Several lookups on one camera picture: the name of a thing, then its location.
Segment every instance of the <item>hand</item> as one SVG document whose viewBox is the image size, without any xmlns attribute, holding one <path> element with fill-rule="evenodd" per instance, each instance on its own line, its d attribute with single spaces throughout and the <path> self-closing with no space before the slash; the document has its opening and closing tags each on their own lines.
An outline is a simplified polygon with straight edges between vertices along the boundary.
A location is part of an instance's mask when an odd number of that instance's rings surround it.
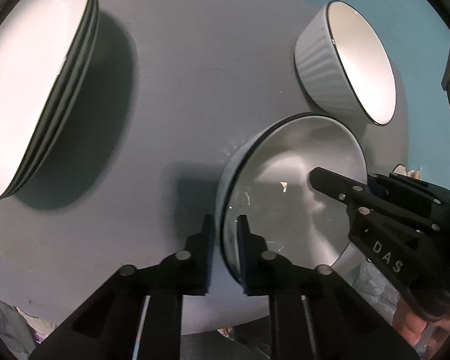
<svg viewBox="0 0 450 360">
<path fill-rule="evenodd" d="M 411 346 L 419 343 L 422 333 L 427 327 L 427 323 L 417 316 L 402 298 L 398 300 L 391 325 Z M 436 326 L 437 329 L 426 342 L 427 351 L 425 352 L 425 357 L 427 359 L 437 352 L 450 335 L 450 316 L 430 325 Z"/>
</svg>

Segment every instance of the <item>teal surface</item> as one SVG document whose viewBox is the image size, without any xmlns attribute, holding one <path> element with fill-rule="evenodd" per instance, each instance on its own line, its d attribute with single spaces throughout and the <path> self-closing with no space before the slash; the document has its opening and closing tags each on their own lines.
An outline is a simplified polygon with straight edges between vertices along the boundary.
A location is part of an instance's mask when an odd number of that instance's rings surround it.
<svg viewBox="0 0 450 360">
<path fill-rule="evenodd" d="M 321 8 L 330 0 L 304 1 Z M 450 110 L 440 85 L 450 31 L 426 0 L 342 1 L 368 20 L 402 75 L 408 103 L 408 168 L 420 168 L 423 180 L 450 189 Z"/>
</svg>

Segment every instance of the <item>white lettering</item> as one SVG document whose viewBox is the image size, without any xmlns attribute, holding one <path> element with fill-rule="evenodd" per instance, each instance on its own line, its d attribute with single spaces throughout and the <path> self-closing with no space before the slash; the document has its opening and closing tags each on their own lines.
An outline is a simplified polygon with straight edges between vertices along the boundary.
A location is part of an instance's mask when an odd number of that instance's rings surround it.
<svg viewBox="0 0 450 360">
<path fill-rule="evenodd" d="M 376 242 L 375 245 L 373 246 L 373 251 L 375 253 L 378 253 L 382 250 L 382 244 L 380 242 Z"/>
<path fill-rule="evenodd" d="M 385 260 L 385 261 L 387 261 L 387 264 L 390 264 L 390 257 L 391 257 L 391 255 L 392 255 L 392 252 L 389 251 L 387 254 L 385 254 L 382 257 L 382 260 Z"/>
<path fill-rule="evenodd" d="M 394 266 L 392 269 L 394 270 L 395 273 L 399 273 L 399 272 L 400 272 L 400 269 L 402 268 L 402 266 L 403 266 L 403 262 L 401 262 L 400 260 L 398 260 L 398 261 L 395 263 L 395 266 Z"/>
</svg>

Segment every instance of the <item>metal rivet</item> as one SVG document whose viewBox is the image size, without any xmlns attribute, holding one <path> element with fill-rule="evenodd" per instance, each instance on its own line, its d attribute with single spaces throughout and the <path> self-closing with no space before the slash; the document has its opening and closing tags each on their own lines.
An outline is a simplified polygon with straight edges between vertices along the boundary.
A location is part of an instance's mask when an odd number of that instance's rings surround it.
<svg viewBox="0 0 450 360">
<path fill-rule="evenodd" d="M 192 254 L 188 250 L 179 250 L 177 253 L 175 253 L 175 258 L 177 260 L 188 260 Z"/>
<path fill-rule="evenodd" d="M 119 272 L 122 276 L 132 276 L 136 270 L 135 266 L 128 264 L 121 267 Z"/>
<path fill-rule="evenodd" d="M 321 265 L 317 265 L 317 271 L 321 274 L 321 275 L 329 275 L 331 274 L 334 270 L 332 269 L 331 266 L 327 265 L 327 264 L 321 264 Z"/>
<path fill-rule="evenodd" d="M 266 250 L 260 255 L 264 260 L 271 261 L 277 258 L 277 254 L 274 251 Z"/>
<path fill-rule="evenodd" d="M 370 214 L 370 208 L 368 207 L 359 207 L 358 212 L 360 212 L 362 215 L 368 215 Z"/>
</svg>

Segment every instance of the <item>round table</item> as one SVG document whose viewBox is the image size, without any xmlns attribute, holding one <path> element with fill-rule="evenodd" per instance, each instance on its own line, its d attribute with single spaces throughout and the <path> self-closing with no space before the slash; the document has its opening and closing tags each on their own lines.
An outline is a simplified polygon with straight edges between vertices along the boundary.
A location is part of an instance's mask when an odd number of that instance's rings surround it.
<svg viewBox="0 0 450 360">
<path fill-rule="evenodd" d="M 301 0 L 99 0 L 100 29 L 75 108 L 36 176 L 0 201 L 0 298 L 62 322 L 122 264 L 181 249 L 215 208 L 224 165 L 249 138 L 319 111 L 294 68 L 318 11 Z M 368 169 L 407 161 L 407 112 L 348 125 Z M 186 297 L 183 334 L 268 313 L 216 246 L 210 293 Z"/>
</svg>

